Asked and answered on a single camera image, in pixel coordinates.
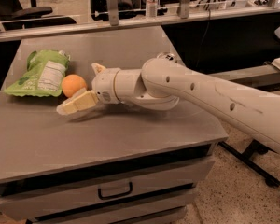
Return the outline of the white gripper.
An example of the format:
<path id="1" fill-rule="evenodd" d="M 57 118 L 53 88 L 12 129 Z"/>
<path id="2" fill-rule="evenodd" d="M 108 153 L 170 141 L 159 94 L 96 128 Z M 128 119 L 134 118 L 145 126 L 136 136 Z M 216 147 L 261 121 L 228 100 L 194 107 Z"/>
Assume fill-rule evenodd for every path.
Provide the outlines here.
<path id="1" fill-rule="evenodd" d="M 70 115 L 92 108 L 98 104 L 98 100 L 103 104 L 119 103 L 119 98 L 115 92 L 115 78 L 119 69 L 105 68 L 98 63 L 93 63 L 91 67 L 95 74 L 91 82 L 93 91 L 85 88 L 80 89 L 72 97 L 57 106 L 56 111 L 58 114 Z"/>

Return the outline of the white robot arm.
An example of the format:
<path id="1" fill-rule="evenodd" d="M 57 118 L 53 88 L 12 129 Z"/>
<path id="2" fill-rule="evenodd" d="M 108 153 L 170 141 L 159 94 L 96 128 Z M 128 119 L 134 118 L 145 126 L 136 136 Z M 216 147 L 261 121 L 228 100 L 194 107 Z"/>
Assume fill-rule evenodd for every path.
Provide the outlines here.
<path id="1" fill-rule="evenodd" d="M 92 66 L 91 89 L 77 91 L 57 106 L 69 115 L 102 104 L 134 104 L 170 110 L 187 100 L 252 136 L 280 154 L 280 95 L 195 72 L 165 58 L 153 58 L 140 69 Z"/>

